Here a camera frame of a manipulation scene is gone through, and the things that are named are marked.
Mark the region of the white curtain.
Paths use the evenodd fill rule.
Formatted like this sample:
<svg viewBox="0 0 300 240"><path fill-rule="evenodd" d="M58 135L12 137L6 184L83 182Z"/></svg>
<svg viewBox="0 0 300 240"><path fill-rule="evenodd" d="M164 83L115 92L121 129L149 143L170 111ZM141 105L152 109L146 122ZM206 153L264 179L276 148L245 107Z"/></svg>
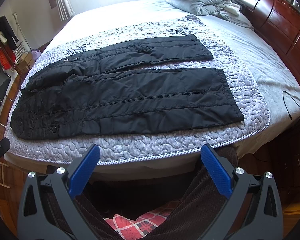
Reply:
<svg viewBox="0 0 300 240"><path fill-rule="evenodd" d="M61 21L68 20L75 15L70 0L56 0Z"/></svg>

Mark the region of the red basket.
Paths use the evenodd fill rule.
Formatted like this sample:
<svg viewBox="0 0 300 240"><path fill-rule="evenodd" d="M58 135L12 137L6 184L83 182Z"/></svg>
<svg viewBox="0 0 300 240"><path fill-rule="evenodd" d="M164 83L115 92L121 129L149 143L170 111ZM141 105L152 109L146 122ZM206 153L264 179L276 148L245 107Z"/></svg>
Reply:
<svg viewBox="0 0 300 240"><path fill-rule="evenodd" d="M6 50L0 49L0 63L5 70L13 68L15 65L16 56L13 51L7 48Z"/></svg>

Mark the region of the grey quilted bedspread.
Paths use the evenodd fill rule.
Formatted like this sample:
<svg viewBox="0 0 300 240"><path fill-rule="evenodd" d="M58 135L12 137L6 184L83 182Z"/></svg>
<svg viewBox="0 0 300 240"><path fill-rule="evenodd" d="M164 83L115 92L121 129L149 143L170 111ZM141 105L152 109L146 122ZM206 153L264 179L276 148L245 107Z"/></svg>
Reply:
<svg viewBox="0 0 300 240"><path fill-rule="evenodd" d="M254 153L300 117L300 85L254 31L164 1L72 18L25 78L5 135L16 163L101 165Z"/></svg>

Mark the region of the black pants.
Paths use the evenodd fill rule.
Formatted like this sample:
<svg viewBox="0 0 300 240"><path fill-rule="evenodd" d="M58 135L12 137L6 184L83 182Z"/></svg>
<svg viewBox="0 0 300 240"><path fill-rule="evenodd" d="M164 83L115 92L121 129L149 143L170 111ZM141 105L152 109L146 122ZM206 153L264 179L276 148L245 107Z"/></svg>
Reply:
<svg viewBox="0 0 300 240"><path fill-rule="evenodd" d="M212 58L192 34L130 40L68 56L29 79L11 129L24 140L52 140L241 122L222 69L160 68Z"/></svg>

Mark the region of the dark wooden headboard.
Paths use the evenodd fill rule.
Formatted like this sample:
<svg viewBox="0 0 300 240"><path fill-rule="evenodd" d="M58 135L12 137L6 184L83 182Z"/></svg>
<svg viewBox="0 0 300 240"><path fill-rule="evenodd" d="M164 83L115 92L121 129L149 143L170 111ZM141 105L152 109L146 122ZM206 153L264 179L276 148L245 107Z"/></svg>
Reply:
<svg viewBox="0 0 300 240"><path fill-rule="evenodd" d="M300 12L285 0L239 0L244 15L279 55L300 85Z"/></svg>

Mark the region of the cardboard box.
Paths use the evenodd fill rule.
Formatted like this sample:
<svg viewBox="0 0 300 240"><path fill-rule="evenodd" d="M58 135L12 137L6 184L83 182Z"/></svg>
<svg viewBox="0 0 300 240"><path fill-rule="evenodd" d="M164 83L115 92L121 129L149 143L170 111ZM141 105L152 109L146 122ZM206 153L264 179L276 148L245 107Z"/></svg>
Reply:
<svg viewBox="0 0 300 240"><path fill-rule="evenodd" d="M16 65L16 71L19 75L26 75L34 65L32 53L23 53Z"/></svg>

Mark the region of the red plaid slipper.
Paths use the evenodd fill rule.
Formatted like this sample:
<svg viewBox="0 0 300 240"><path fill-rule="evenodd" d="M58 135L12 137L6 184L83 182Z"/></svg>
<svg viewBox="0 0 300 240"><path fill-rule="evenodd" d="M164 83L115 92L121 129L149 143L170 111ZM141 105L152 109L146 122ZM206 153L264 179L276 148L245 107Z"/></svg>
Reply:
<svg viewBox="0 0 300 240"><path fill-rule="evenodd" d="M161 225L178 204L178 200L173 200L162 207L140 215L136 220L118 214L115 214L113 218L105 218L104 220L123 239L140 239Z"/></svg>

